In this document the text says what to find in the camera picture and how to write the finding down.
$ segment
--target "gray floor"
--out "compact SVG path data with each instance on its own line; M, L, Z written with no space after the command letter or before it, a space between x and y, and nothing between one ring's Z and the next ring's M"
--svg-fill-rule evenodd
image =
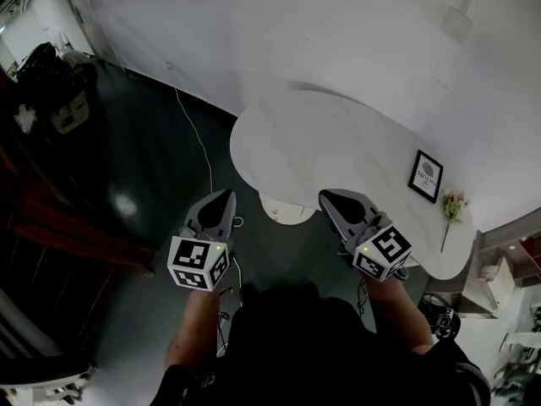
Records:
M104 205L111 222L161 251L153 278L123 274L93 342L99 371L85 390L83 404L147 405L156 394L163 355L188 295L174 285L166 269L169 242L187 209L208 193L208 169L173 88L111 67L101 69L99 79L102 113L69 146L81 155L85 151L80 185L94 202ZM337 240L322 214L316 212L294 227L273 222L257 192L232 165L228 141L234 118L191 96L182 94L181 99L210 152L215 189L230 188L237 194L244 225L235 229L233 239L243 280L261 289L312 281L321 295L355 304L359 275L336 255ZM89 140L100 146L91 154ZM136 206L132 216L115 211L118 194ZM410 274L407 290L418 301L428 275L421 268ZM238 287L233 266L224 285ZM224 296L225 311L232 314L237 307L235 295ZM374 330L369 304L365 309L364 323Z

